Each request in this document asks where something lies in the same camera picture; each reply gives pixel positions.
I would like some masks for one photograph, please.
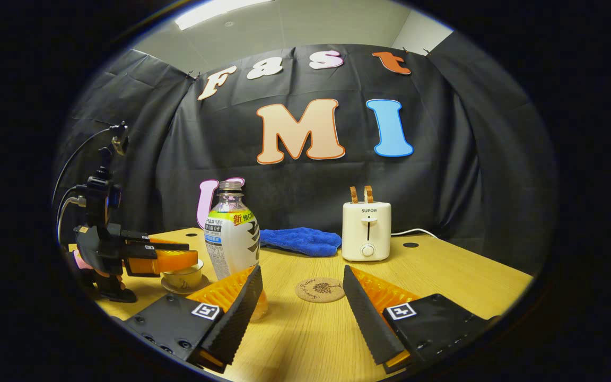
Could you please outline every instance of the peach letter m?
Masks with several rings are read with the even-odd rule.
[[[306,155],[310,159],[337,159],[346,154],[339,145],[334,121],[334,109],[339,106],[335,99],[310,101],[300,121],[289,113],[281,103],[263,106],[256,111],[264,121],[263,150],[256,157],[260,164],[279,163],[284,153],[277,147],[277,139],[293,159],[298,159],[310,135],[310,148]]]

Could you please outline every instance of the white toaster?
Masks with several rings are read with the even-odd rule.
[[[390,203],[345,203],[341,255],[347,261],[381,261],[390,254]]]

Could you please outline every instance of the toaster knob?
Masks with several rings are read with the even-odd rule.
[[[360,249],[362,256],[371,256],[374,254],[374,246],[371,244],[364,244]]]

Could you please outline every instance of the black cable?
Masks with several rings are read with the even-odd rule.
[[[53,205],[53,202],[56,200],[56,192],[58,191],[58,185],[60,185],[60,180],[63,178],[63,174],[65,173],[65,170],[67,169],[67,165],[70,164],[70,162],[75,157],[75,155],[77,155],[77,153],[80,152],[82,147],[86,145],[90,140],[92,140],[95,136],[99,135],[100,133],[104,133],[110,130],[111,128],[106,128],[88,137],[87,140],[85,140],[84,143],[80,145],[80,147],[77,147],[77,150],[75,150],[75,152],[73,152],[72,155],[70,155],[70,158],[67,160],[67,162],[65,162],[65,166],[63,166],[63,169],[60,170],[60,174],[58,174],[58,181],[56,181],[56,187],[54,187],[53,196],[51,197],[51,205]]]
[[[67,195],[71,193],[72,191],[75,191],[75,189],[77,189],[77,186],[68,188],[67,191],[65,191],[63,198],[60,199],[60,203],[58,203],[58,213],[56,213],[55,227],[58,227],[58,220],[60,220],[60,209],[63,208],[63,201],[65,200],[65,198],[67,198]],[[60,245],[61,247],[63,246],[63,244],[60,243],[60,239],[58,240],[58,245]]]

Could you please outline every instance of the blue towel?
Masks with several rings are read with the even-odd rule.
[[[304,227],[261,230],[261,245],[323,258],[336,254],[336,250],[341,246],[341,237],[335,233]]]

